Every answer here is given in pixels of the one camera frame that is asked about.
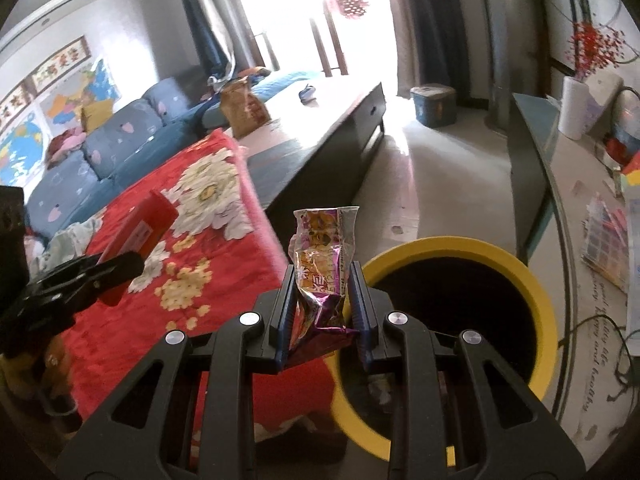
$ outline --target metal screw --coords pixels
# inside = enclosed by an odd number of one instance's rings
[[[240,316],[240,323],[245,326],[255,325],[258,321],[260,321],[260,315],[255,312],[245,312]]]
[[[470,345],[477,345],[482,342],[482,336],[475,330],[466,330],[466,332],[462,335],[462,339],[464,339]]]
[[[164,340],[170,345],[177,345],[184,341],[184,332],[181,332],[180,330],[171,330],[171,332],[164,336]]]
[[[392,312],[387,316],[387,319],[394,325],[404,325],[407,321],[409,321],[409,318],[406,316],[406,314],[402,312]]]

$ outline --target floral tablecloth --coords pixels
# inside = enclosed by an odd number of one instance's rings
[[[129,187],[103,212],[89,254],[104,250],[151,189],[174,202],[180,216],[120,304],[96,303],[63,334],[75,359],[73,395],[85,418],[167,331],[211,332],[250,310],[260,293],[279,288],[286,257],[239,150],[217,130]],[[322,360],[279,376],[254,376],[257,434],[277,433],[287,421],[307,413],[328,412],[333,389]],[[201,415],[199,402],[194,456]]]

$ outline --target table drawer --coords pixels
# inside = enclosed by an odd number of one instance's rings
[[[385,95],[382,93],[382,85],[378,85],[364,98],[352,115],[361,150],[364,149],[371,134],[382,122],[385,111]]]

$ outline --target paper towel roll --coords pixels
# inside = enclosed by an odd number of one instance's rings
[[[558,130],[570,139],[578,140],[584,133],[589,95],[589,87],[585,83],[565,76]]]

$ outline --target yellow trash can rim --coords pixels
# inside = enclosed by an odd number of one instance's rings
[[[408,264],[428,258],[464,258],[491,267],[505,276],[529,305],[536,331],[536,361],[529,380],[533,393],[542,399],[551,383],[556,364],[558,329],[548,295],[529,269],[507,251],[474,238],[441,236],[421,238],[391,248],[362,267],[364,278],[375,286],[382,278]],[[349,319],[349,301],[344,305],[344,317]],[[336,424],[361,448],[382,460],[389,460],[391,442],[372,430],[356,413],[346,397],[340,376],[340,355],[335,352],[325,358],[335,381],[332,415]],[[453,449],[447,448],[449,465],[455,464]]]

